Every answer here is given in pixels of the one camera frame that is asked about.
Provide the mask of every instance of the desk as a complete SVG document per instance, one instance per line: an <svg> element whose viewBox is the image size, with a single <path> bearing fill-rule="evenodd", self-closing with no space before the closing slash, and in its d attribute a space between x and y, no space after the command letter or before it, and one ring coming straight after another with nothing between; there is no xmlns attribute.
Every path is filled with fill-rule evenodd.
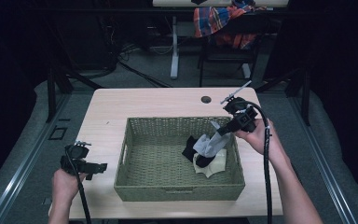
<svg viewBox="0 0 358 224"><path fill-rule="evenodd" d="M84 181L92 218L187 218L266 216L263 157L244 140L238 140L245 188L237 201L122 202L114 190L117 163L130 117L228 116L220 105L236 88L100 89L94 93L77 139L92 143L88 162L108 163L103 174ZM202 96L212 101L204 104ZM240 96L256 104L255 91ZM276 175L270 166L273 215L282 214ZM71 219L84 218L79 195L74 198Z"/></svg>
<svg viewBox="0 0 358 224"><path fill-rule="evenodd" d="M192 3L190 0L153 0L153 7L228 7L231 0L208 0L199 5ZM172 17L172 63L171 79L178 78L179 52L178 52L178 33L176 17Z"/></svg>
<svg viewBox="0 0 358 224"><path fill-rule="evenodd" d="M260 7L286 7L289 0L260 0L256 1ZM231 0L208 0L199 5L192 3L190 0L153 0L153 7L228 7L231 5ZM172 64L171 64L171 79L178 78L179 66L179 52L177 48L177 20L172 18ZM242 71L245 77L250 76L249 65L242 66Z"/></svg>

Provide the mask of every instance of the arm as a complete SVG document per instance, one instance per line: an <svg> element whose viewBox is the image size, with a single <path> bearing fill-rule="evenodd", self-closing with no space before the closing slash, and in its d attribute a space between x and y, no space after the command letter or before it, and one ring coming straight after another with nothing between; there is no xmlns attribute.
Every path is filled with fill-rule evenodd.
<svg viewBox="0 0 358 224"><path fill-rule="evenodd" d="M256 129L253 133L237 131L235 134L247 141L258 153L263 154L265 129L263 120L257 119L255 125ZM271 121L269 125L272 136L269 138L268 157L277 175L285 222L322 223L310 197L299 182Z"/></svg>
<svg viewBox="0 0 358 224"><path fill-rule="evenodd" d="M80 180L86 177L86 174L80 174ZM69 211L72 200L78 192L77 180L73 175L67 174L59 169L52 178L52 200L48 223L61 224L69 222Z"/></svg>

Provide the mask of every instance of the plaid shirt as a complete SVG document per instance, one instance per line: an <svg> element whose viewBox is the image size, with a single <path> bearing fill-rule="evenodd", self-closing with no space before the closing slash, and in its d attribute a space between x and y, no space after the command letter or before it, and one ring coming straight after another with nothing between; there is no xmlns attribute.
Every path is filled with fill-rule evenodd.
<svg viewBox="0 0 358 224"><path fill-rule="evenodd" d="M195 37L203 37L216 33L222 29L229 20L239 17L246 12L254 11L255 2L244 0L238 3L234 0L229 7L197 7L194 10ZM215 35L210 39L217 46L230 45L232 48L246 49L253 42L256 34L248 35Z"/></svg>

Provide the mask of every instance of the green basket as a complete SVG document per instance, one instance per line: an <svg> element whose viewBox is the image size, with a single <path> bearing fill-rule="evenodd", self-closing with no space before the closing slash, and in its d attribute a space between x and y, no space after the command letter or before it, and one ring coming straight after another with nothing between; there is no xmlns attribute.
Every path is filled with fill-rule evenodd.
<svg viewBox="0 0 358 224"><path fill-rule="evenodd" d="M187 138L213 136L211 121L228 117L129 118L115 190L124 202L235 201L245 182L235 136L226 144L226 170L207 178L182 155Z"/></svg>

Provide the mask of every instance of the gray floor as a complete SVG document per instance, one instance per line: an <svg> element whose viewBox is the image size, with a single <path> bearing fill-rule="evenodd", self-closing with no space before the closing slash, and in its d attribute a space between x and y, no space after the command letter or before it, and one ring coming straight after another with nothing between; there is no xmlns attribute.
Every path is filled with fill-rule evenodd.
<svg viewBox="0 0 358 224"><path fill-rule="evenodd" d="M253 87L263 83L262 74L272 45L273 38L266 38ZM122 62L176 88L198 87L197 48L187 46L186 42L180 45L179 77L176 80L170 79L172 52L165 48L155 50L158 53L134 50L124 54ZM217 71L220 77L224 76L223 73L230 76L236 67L210 65L208 71L210 75ZM153 88L144 78L120 66L112 74L94 78L93 81L106 88ZM72 83L75 86L73 94L58 93L60 107L50 124L45 123L48 115L47 84L44 82L35 88L38 98L34 113L0 171L0 223L47 222L51 176L60 166L63 147L76 139L92 97L89 87L74 79ZM232 84L219 80L219 84L222 83ZM305 126L298 116L298 99L286 98L282 92L285 86L286 83L281 83L268 92L259 93L258 97L269 118L274 120L305 189L325 223L358 223L358 185L341 159L339 142L323 105L316 95L311 95L311 126ZM48 140L56 125L66 128L64 138ZM251 223L267 222L265 217L249 217L249 220ZM282 217L275 217L274 223L282 223Z"/></svg>

